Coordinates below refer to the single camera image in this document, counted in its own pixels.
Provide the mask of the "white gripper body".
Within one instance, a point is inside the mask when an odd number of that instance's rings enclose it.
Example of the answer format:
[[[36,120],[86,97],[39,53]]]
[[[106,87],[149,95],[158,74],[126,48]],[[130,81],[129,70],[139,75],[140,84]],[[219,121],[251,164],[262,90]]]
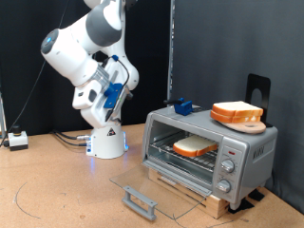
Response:
[[[105,127],[116,119],[128,93],[129,72],[120,60],[98,65],[96,72],[74,90],[72,106],[94,128]]]

